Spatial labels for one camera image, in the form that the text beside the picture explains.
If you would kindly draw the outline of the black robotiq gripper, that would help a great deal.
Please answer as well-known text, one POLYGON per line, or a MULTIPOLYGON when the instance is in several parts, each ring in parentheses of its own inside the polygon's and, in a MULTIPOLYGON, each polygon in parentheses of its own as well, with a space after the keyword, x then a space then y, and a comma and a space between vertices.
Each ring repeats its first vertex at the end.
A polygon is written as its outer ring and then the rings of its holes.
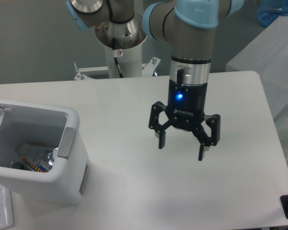
POLYGON ((204 159, 204 153, 211 146, 216 146, 220 140, 221 116, 219 114, 205 115, 204 104, 207 83, 199 85, 181 85, 169 81, 168 105, 157 101, 151 107, 148 127, 155 131, 159 138, 158 148, 165 146, 166 129, 173 126, 177 129, 191 131, 200 143, 198 161, 204 159), (159 115, 166 112, 168 121, 159 123, 159 115), (210 129, 205 131, 202 123, 210 129))

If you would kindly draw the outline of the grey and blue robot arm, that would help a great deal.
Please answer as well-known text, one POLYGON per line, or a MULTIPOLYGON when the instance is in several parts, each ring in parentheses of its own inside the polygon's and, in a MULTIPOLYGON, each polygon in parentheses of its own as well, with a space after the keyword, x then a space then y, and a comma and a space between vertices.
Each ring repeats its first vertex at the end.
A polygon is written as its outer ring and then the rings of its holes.
POLYGON ((77 26, 95 29, 107 55, 111 78, 140 77, 139 49, 146 38, 171 45, 168 103, 152 105, 149 128, 163 148, 166 129, 192 132, 200 143, 199 159, 220 139, 220 115, 206 115, 204 104, 216 28, 243 6, 241 0, 172 0, 147 7, 143 15, 132 0, 68 0, 77 26))

